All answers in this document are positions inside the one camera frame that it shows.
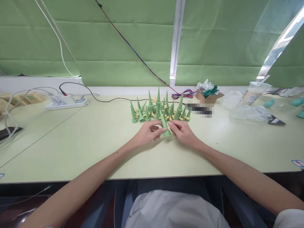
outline black cable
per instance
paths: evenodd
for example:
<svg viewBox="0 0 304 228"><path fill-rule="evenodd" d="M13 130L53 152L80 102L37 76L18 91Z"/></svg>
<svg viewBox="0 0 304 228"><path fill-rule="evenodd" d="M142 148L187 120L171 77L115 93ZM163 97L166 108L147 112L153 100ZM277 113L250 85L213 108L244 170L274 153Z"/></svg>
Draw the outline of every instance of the black cable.
<svg viewBox="0 0 304 228"><path fill-rule="evenodd" d="M59 90L62 92L63 95L64 95L64 94L67 95L67 94L61 89L61 86L62 86L63 84L66 84L66 83L72 83L72 84L82 85L82 86L84 86L85 88L87 88L87 89L90 91L90 93L92 94L92 96L94 97L92 91L91 91L88 87L86 87L86 86L83 85L83 84L76 83L76 82L64 82L64 83L60 84ZM99 101L99 102L110 102L110 101L113 101L113 100L116 100L116 99L130 100L130 99L127 99L127 98L114 98L114 99L109 100L109 101L101 101L101 100L98 100L96 97L94 97L94 99L97 100L97 101Z"/></svg>

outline light green table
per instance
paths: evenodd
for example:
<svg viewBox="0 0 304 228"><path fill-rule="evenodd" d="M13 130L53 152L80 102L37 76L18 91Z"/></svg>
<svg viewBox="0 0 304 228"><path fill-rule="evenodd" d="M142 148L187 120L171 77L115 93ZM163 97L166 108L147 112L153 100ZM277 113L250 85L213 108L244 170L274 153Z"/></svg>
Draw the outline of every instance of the light green table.
<svg viewBox="0 0 304 228"><path fill-rule="evenodd" d="M101 100L112 98L114 96L99 97ZM256 105L270 98L262 96ZM304 120L295 116L301 107L287 104L290 98L275 96L275 99L279 104L285 103L283 107L270 109L273 115L287 123L284 127L230 122L229 112L218 103L213 118L191 115L189 125L209 146L261 172L299 171L290 160L304 161ZM48 125L50 119L40 124ZM3 166L0 173L5 173L5 176L0 183L72 180L124 145L141 126L142 123L131 121L129 101L93 101ZM218 174L221 172L209 161L171 135L135 151L109 179Z"/></svg>
<svg viewBox="0 0 304 228"><path fill-rule="evenodd" d="M64 109L58 111L47 111L44 107L50 103L45 100L42 103L20 106L12 111L13 117L17 120L18 126L23 130L16 133L14 139L0 148L0 167L7 164L32 144L44 137L47 133L67 120L81 108ZM15 124L8 117L8 126ZM4 129L4 116L0 117L0 129Z"/></svg>

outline green curtain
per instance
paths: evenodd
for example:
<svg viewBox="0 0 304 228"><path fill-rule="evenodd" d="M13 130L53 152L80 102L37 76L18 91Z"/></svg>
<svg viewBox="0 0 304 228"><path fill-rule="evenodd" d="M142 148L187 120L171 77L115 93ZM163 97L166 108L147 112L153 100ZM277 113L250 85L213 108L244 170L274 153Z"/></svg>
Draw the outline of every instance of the green curtain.
<svg viewBox="0 0 304 228"><path fill-rule="evenodd" d="M255 81L269 51L303 0L186 1L176 85L209 79L222 86Z"/></svg>
<svg viewBox="0 0 304 228"><path fill-rule="evenodd" d="M71 73L80 75L64 43L63 53ZM0 69L8 75L71 77L58 39L34 0L0 1Z"/></svg>
<svg viewBox="0 0 304 228"><path fill-rule="evenodd" d="M278 88L304 86L304 25L270 68L267 83Z"/></svg>
<svg viewBox="0 0 304 228"><path fill-rule="evenodd" d="M138 59L94 0L45 0L87 86L164 86ZM146 64L169 83L175 0L103 0L104 11ZM0 69L8 74L69 76L58 40L34 0L0 2Z"/></svg>

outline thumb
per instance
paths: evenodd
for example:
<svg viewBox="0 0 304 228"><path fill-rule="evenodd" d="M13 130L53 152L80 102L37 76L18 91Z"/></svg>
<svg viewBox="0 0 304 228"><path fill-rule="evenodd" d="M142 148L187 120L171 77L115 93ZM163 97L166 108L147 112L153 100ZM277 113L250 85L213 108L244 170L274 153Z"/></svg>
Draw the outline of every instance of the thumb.
<svg viewBox="0 0 304 228"><path fill-rule="evenodd" d="M161 135L161 133L164 133L166 130L166 128L157 129L156 131L152 132L152 135L154 138L156 138L157 136Z"/></svg>
<svg viewBox="0 0 304 228"><path fill-rule="evenodd" d="M177 136L180 133L180 130L177 128L177 126L174 123L169 123L169 127L171 128L171 131L173 131Z"/></svg>

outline plastic bag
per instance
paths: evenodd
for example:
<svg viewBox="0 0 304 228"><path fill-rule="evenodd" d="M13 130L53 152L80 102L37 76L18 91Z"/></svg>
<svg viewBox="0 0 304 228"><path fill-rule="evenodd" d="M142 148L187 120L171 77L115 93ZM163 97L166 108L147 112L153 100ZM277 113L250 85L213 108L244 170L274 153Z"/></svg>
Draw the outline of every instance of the plastic bag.
<svg viewBox="0 0 304 228"><path fill-rule="evenodd" d="M266 124L271 120L271 113L264 106L241 105L230 111L231 121L249 124Z"/></svg>
<svg viewBox="0 0 304 228"><path fill-rule="evenodd" d="M222 105L228 109L234 109L242 100L243 95L239 91L230 91L225 94Z"/></svg>

